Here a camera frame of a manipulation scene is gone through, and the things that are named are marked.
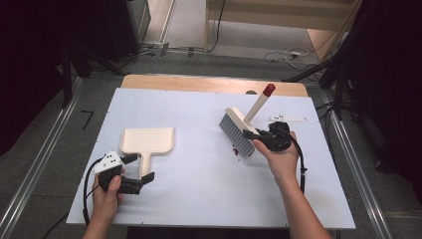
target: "white mount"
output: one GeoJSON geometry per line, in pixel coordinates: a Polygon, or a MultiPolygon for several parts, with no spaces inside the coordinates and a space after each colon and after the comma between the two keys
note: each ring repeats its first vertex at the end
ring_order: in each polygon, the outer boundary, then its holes
{"type": "Polygon", "coordinates": [[[283,116],[269,117],[268,120],[269,121],[281,121],[281,122],[308,121],[307,118],[291,118],[291,117],[283,117],[283,116]]]}
{"type": "Polygon", "coordinates": [[[123,161],[121,161],[120,157],[114,150],[111,150],[99,163],[97,163],[97,165],[94,166],[91,174],[100,173],[119,165],[123,165],[123,161]]]}

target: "white board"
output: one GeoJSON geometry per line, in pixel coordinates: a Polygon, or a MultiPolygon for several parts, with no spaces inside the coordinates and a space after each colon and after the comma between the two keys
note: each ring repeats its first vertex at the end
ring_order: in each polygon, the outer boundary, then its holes
{"type": "MultiPolygon", "coordinates": [[[[288,226],[282,196],[265,158],[235,155],[219,127],[228,107],[244,115],[258,96],[117,89],[88,167],[109,150],[119,150],[126,127],[174,127],[173,149],[151,159],[155,180],[139,195],[125,195],[115,224],[189,227],[279,228],[288,226]]],[[[251,121],[268,130],[269,117],[307,118],[290,122],[309,169],[306,197],[325,228],[355,228],[326,141],[310,98],[272,96],[251,121]]],[[[125,165],[136,178],[139,161],[125,165]]],[[[85,223],[83,182],[68,223],[85,223]]]]}

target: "metal frame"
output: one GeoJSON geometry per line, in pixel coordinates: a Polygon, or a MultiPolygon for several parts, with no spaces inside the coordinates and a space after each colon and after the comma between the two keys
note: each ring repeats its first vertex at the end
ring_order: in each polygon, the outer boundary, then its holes
{"type": "MultiPolygon", "coordinates": [[[[332,102],[331,95],[327,91],[321,91],[321,93],[325,103],[332,102]]],[[[343,122],[338,120],[335,114],[332,114],[331,121],[377,237],[382,239],[393,238],[369,181],[360,166],[359,159],[347,135],[343,122]]]]}
{"type": "Polygon", "coordinates": [[[28,173],[2,215],[0,223],[0,238],[7,239],[10,237],[16,222],[24,210],[31,193],[41,176],[41,173],[49,161],[50,155],[52,154],[58,139],[60,138],[60,135],[62,134],[62,131],[72,114],[83,86],[84,81],[81,78],[77,78],[73,86],[75,96],[72,98],[68,106],[60,111],[28,173]]]}

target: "brush bristles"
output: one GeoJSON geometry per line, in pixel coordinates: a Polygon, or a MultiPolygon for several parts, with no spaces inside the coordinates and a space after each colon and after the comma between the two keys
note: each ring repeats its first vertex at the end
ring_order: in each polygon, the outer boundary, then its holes
{"type": "Polygon", "coordinates": [[[254,146],[242,136],[243,129],[238,128],[227,114],[221,119],[220,127],[242,156],[248,157],[252,155],[255,150],[254,146]]]}

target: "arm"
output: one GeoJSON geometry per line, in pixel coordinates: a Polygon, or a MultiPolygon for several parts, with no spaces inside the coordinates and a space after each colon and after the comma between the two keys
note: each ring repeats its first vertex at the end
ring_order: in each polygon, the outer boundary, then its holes
{"type": "MultiPolygon", "coordinates": [[[[115,176],[108,186],[108,191],[104,192],[101,188],[97,188],[93,192],[93,216],[84,239],[103,239],[106,238],[108,228],[117,213],[117,204],[123,200],[121,194],[117,194],[120,188],[121,177],[115,176]]],[[[99,177],[96,175],[93,188],[99,185],[99,177]]]]}
{"type": "Polygon", "coordinates": [[[255,148],[267,159],[282,192],[293,239],[330,238],[313,209],[301,192],[296,179],[298,152],[292,144],[282,152],[269,151],[259,140],[253,140],[255,148]]]}

